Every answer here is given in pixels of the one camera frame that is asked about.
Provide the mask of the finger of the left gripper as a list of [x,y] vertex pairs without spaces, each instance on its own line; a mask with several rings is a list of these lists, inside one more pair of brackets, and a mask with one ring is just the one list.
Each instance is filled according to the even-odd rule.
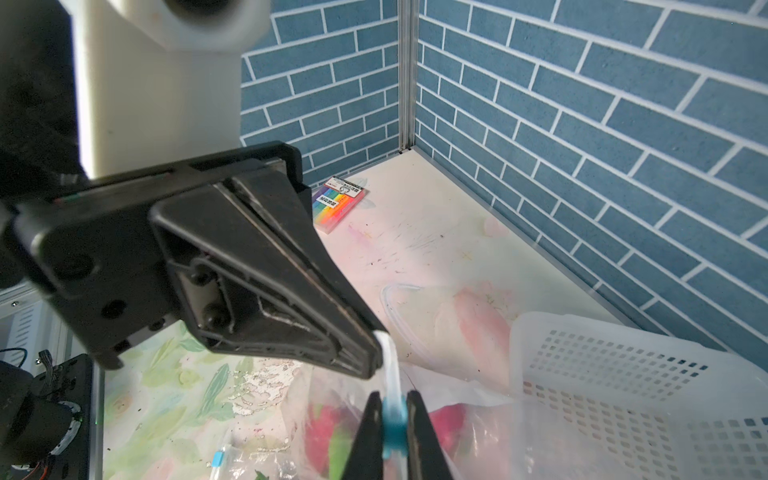
[[271,169],[221,185],[221,262],[236,312],[358,312],[360,297],[331,260],[306,203]]
[[221,354],[369,379],[382,325],[330,258],[287,179],[226,179],[149,212],[188,330]]

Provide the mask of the dragon fruit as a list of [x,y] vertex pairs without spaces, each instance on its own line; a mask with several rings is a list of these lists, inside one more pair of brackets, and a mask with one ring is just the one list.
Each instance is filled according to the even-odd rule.
[[[458,447],[466,413],[463,404],[445,406],[429,413],[439,444],[449,455],[453,455]],[[320,403],[311,403],[307,414],[304,446],[310,465],[325,471],[331,458],[344,461],[358,425],[355,414],[344,407]]]

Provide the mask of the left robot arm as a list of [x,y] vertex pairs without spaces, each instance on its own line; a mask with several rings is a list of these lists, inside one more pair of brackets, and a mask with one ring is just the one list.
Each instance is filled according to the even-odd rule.
[[368,379],[376,315],[330,258],[294,145],[240,143],[266,1],[1,5],[1,284],[106,370],[175,321],[212,352]]

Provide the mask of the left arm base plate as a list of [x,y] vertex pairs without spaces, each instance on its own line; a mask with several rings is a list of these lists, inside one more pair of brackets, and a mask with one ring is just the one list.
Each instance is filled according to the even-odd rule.
[[88,479],[93,361],[81,354],[36,376],[1,362],[1,477]]

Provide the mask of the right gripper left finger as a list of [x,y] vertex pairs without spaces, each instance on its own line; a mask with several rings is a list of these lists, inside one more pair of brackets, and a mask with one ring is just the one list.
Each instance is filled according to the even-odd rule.
[[384,476],[383,404],[379,392],[367,400],[342,480],[382,480]]

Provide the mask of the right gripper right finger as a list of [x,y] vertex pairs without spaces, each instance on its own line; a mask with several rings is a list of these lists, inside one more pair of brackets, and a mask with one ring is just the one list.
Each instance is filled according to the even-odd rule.
[[453,476],[439,444],[422,396],[412,390],[407,406],[407,479],[452,480]]

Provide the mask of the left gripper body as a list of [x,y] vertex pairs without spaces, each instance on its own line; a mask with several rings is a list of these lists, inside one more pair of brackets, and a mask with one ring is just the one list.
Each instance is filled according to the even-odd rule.
[[95,363],[174,322],[179,302],[149,218],[166,198],[272,168],[303,190],[300,150],[279,141],[73,185],[1,195],[1,285],[29,280]]

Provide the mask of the zip-top bag with label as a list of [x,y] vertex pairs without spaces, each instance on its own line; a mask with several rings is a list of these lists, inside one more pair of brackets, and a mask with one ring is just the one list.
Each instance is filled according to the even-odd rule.
[[510,400],[467,383],[451,393],[453,377],[423,368],[414,369],[413,381],[403,384],[394,340],[383,325],[374,335],[382,348],[383,365],[364,380],[377,380],[366,400],[372,392],[379,392],[383,404],[384,466],[393,460],[407,474],[406,397],[416,390],[428,414],[463,403],[485,409],[488,422],[500,427],[499,441],[482,449],[472,464],[471,479],[602,479],[611,474],[608,457],[538,404]]

